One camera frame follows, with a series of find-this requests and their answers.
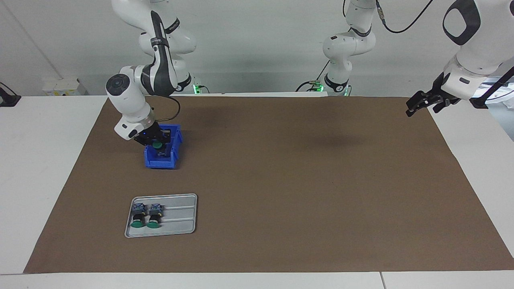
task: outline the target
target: green button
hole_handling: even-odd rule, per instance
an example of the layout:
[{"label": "green button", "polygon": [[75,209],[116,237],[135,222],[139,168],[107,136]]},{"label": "green button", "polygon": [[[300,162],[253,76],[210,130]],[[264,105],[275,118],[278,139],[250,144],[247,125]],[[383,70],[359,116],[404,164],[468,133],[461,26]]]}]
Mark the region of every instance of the green button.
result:
[{"label": "green button", "polygon": [[150,229],[157,229],[159,227],[159,223],[157,223],[157,222],[148,222],[148,224],[146,226],[148,228],[150,228]]},{"label": "green button", "polygon": [[160,148],[162,148],[162,142],[160,141],[155,141],[153,144],[152,144],[153,148],[158,150]]},{"label": "green button", "polygon": [[142,228],[143,227],[143,222],[141,221],[133,221],[132,224],[130,224],[131,227],[133,228]]}]

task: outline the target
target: metal tray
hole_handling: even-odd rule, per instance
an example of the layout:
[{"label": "metal tray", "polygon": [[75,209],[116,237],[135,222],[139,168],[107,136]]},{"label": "metal tray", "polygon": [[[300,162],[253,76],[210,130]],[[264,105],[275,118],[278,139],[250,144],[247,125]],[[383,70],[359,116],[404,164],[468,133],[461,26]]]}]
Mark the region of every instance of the metal tray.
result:
[{"label": "metal tray", "polygon": [[[162,196],[138,196],[132,199],[128,210],[125,237],[139,238],[162,236],[172,234],[190,234],[196,224],[196,194],[162,195]],[[162,205],[162,218],[159,228],[151,229],[146,226],[133,228],[131,208],[135,203],[144,203],[147,208],[150,204]],[[145,217],[145,224],[150,216]]]}]

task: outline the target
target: blue plastic bin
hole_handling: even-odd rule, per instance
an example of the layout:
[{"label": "blue plastic bin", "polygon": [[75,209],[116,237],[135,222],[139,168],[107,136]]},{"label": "blue plastic bin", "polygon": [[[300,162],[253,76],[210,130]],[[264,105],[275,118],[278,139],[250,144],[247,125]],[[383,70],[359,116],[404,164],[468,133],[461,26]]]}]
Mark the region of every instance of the blue plastic bin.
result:
[{"label": "blue plastic bin", "polygon": [[157,151],[152,146],[144,148],[144,164],[151,169],[175,169],[178,160],[178,148],[182,143],[182,133],[179,124],[160,124],[163,130],[170,130],[170,144],[166,145],[166,155],[158,156]]}]

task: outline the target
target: brown mat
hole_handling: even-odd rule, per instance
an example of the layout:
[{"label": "brown mat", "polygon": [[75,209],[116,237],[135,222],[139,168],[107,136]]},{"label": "brown mat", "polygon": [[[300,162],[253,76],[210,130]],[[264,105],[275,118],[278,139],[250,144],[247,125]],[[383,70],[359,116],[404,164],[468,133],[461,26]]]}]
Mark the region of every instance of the brown mat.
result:
[{"label": "brown mat", "polygon": [[[175,171],[146,169],[106,103],[26,273],[514,269],[429,113],[408,119],[405,98],[180,100]],[[191,192],[193,234],[124,237],[133,197]]]}]

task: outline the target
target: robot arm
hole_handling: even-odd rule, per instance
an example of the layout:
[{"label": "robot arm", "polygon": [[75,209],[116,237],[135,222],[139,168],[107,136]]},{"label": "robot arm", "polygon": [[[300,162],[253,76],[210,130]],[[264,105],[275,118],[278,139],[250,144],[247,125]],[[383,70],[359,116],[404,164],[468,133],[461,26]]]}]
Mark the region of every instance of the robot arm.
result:
[{"label": "robot arm", "polygon": [[175,53],[192,52],[196,40],[180,28],[169,1],[112,0],[112,5],[123,21],[143,30],[140,46],[154,57],[149,65],[123,67],[108,80],[109,100],[122,114],[115,131],[122,138],[134,138],[143,145],[165,144],[167,136],[160,130],[144,95],[168,97],[175,92],[179,85],[172,49]]},{"label": "robot arm", "polygon": [[376,9],[375,0],[351,0],[346,15],[350,30],[329,37],[323,43],[323,53],[330,59],[325,84],[337,93],[344,90],[352,72],[352,63],[348,58],[375,47],[376,38],[371,31],[371,22]]},{"label": "robot arm", "polygon": [[[462,16],[466,28],[460,34],[449,32],[446,22],[449,15]],[[443,29],[461,48],[434,81],[430,91],[418,91],[409,99],[409,117],[433,104],[434,111],[438,113],[461,99],[469,100],[500,64],[514,57],[514,39],[511,37],[514,2],[511,0],[457,0],[445,14]]]}]

